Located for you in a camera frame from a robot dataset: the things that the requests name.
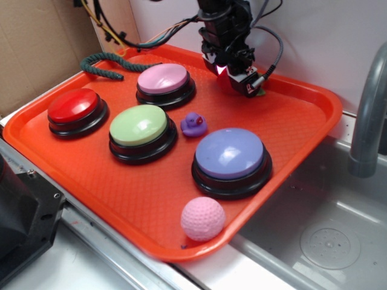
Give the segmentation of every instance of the pink button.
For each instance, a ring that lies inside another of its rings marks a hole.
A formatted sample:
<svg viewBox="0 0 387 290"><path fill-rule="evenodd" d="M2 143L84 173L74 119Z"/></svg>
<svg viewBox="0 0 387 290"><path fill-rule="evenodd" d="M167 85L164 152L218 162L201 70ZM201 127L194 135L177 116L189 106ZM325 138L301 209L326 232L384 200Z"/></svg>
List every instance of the pink button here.
<svg viewBox="0 0 387 290"><path fill-rule="evenodd" d="M77 121L91 113L98 104L92 89L74 89L59 96L48 107L48 116L56 123Z"/></svg>
<svg viewBox="0 0 387 290"><path fill-rule="evenodd" d="M147 94L172 92L187 80L187 70L182 65L163 63L146 69L138 77L138 87Z"/></svg>

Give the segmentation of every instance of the pink golf ball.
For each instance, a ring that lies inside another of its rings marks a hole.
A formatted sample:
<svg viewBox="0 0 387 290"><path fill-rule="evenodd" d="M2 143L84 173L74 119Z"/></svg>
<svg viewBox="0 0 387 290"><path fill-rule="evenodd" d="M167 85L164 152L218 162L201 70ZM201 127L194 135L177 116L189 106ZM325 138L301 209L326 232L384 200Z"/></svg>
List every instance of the pink golf ball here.
<svg viewBox="0 0 387 290"><path fill-rule="evenodd" d="M206 242L217 236L224 227L226 213L216 200L194 198L183 208L181 227L186 235L197 242Z"/></svg>

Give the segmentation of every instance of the purple rubber duck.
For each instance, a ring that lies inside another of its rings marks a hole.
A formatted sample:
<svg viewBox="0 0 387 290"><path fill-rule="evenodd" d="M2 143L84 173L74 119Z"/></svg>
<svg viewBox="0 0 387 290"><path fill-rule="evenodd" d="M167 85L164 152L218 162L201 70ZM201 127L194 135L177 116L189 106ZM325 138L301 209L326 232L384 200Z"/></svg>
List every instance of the purple rubber duck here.
<svg viewBox="0 0 387 290"><path fill-rule="evenodd" d="M206 119L197 113L191 112L181 121L180 128L185 136L202 136L207 131Z"/></svg>

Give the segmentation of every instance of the plastic tray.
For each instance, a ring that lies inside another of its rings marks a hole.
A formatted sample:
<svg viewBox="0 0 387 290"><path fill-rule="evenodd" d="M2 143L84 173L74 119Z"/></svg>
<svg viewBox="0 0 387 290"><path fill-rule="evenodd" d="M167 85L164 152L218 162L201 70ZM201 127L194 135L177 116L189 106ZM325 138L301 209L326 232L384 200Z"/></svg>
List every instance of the plastic tray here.
<svg viewBox="0 0 387 290"><path fill-rule="evenodd" d="M125 71L113 62L100 62L96 66L122 73L124 81L81 72L18 112L3 134L8 143L124 237L166 262L204 257L225 245L342 115L342 105L332 92L276 75L265 83L264 96L224 94L201 55L169 45L140 54L128 50L126 58L134 63L180 63L190 72L197 84L195 98L168 111L177 126L188 112L195 111L205 116L209 132L241 127L256 133L273 158L272 178L256 195L220 201L227 220L214 239L194 242L180 227L183 207L201 196L190 173L201 138L186 138L179 130L175 147L160 160L143 166L122 164L109 151L112 119L138 104L136 72ZM48 129L47 107L74 88L95 90L108 103L111 113L93 134L78 140L59 140Z"/></svg>

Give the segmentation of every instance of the black button base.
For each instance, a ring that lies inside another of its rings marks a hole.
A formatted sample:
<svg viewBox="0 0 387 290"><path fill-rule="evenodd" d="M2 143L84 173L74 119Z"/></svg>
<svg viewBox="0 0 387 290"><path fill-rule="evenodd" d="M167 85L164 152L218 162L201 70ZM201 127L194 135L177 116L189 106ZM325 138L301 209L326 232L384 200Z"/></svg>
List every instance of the black button base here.
<svg viewBox="0 0 387 290"><path fill-rule="evenodd" d="M194 158L191 172L195 184L205 195L215 199L235 200L256 194L270 179L273 162L264 147L261 165L252 173L237 179L217 179L204 173Z"/></svg>
<svg viewBox="0 0 387 290"><path fill-rule="evenodd" d="M99 127L109 117L108 104L98 96L98 104L87 116L69 123L56 123L48 117L50 131L60 139L74 139L86 136Z"/></svg>
<svg viewBox="0 0 387 290"><path fill-rule="evenodd" d="M156 139L138 146L122 146L109 134L109 149L114 157L125 164L141 165L166 155L177 141L176 124L167 116L167 126Z"/></svg>
<svg viewBox="0 0 387 290"><path fill-rule="evenodd" d="M196 84L187 72L187 80L180 88L164 94L149 94L142 91L137 85L136 98L140 104L155 105L167 111L185 105L193 99L195 94Z"/></svg>

